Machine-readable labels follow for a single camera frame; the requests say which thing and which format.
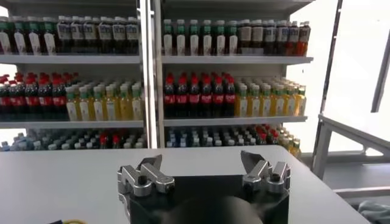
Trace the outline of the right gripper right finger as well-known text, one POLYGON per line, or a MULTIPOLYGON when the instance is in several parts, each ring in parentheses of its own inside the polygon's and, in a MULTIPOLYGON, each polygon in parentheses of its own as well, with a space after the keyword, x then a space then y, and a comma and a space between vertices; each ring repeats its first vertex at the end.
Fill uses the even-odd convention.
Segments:
POLYGON ((266 190, 272 194, 289 192, 291 186, 291 168, 286 162, 272 165, 260 154, 242 150, 241 161, 246 171, 242 177, 242 186, 250 192, 266 190))

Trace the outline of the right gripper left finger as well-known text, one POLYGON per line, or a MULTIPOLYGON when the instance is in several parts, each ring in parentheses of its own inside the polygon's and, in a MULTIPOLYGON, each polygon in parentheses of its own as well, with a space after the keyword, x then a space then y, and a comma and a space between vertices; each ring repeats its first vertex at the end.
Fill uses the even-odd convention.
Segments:
POLYGON ((118 193, 147 197, 153 189, 162 194, 172 192, 176 182, 174 177, 160 170, 162 159, 162 155, 156 155, 143 158, 136 167, 121 166, 117 171, 118 193))

